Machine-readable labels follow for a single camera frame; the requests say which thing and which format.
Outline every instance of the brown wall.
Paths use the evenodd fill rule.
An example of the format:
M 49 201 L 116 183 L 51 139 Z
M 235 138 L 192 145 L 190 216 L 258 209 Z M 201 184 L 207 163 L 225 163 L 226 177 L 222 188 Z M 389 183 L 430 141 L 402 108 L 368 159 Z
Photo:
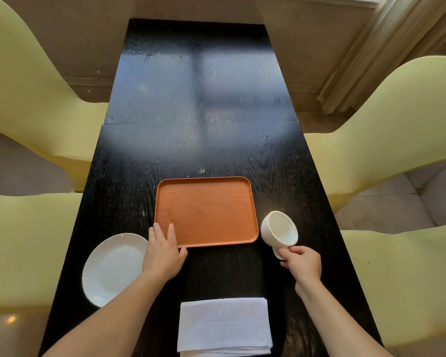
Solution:
M 315 95 L 375 3 L 327 0 L 3 0 L 27 23 L 80 97 L 107 101 L 131 17 L 266 25 L 294 106 Z

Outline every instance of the person's left hand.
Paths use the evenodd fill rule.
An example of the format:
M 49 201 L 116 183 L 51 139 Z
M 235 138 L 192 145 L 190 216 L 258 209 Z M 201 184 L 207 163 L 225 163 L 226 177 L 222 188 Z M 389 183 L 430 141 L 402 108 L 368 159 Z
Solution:
M 154 273 L 163 282 L 175 277 L 188 252 L 185 247 L 178 251 L 173 224 L 168 226 L 167 239 L 158 223 L 149 228 L 149 242 L 142 264 L 142 272 Z

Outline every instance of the hand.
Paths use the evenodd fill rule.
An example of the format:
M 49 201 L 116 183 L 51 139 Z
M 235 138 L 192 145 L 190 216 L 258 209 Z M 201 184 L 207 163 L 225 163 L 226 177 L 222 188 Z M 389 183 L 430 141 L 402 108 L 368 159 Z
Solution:
M 154 227 L 149 228 L 149 242 L 143 259 L 142 272 L 153 273 L 166 283 L 180 272 L 187 255 L 185 247 L 178 251 L 173 224 L 168 226 L 166 239 L 159 224 L 154 223 Z
M 288 268 L 296 279 L 296 292 L 300 297 L 305 283 L 321 280 L 321 256 L 315 250 L 306 246 L 292 246 L 279 249 L 279 253 L 285 259 L 281 265 Z

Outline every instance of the napkin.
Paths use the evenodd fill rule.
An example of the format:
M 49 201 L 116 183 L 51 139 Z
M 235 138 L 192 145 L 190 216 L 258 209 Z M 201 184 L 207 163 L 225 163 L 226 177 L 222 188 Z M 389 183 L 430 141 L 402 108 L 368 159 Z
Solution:
M 177 351 L 181 357 L 242 357 L 270 354 L 273 341 L 264 298 L 184 302 Z

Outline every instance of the person's left arm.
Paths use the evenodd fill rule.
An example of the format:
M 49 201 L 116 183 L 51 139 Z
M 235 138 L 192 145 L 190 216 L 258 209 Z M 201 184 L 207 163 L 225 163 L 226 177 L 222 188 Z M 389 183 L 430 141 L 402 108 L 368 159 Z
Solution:
M 164 287 L 182 268 L 187 256 L 177 246 L 171 224 L 167 239 L 155 223 L 142 274 L 117 297 L 67 333 L 43 357 L 131 356 L 150 307 Z

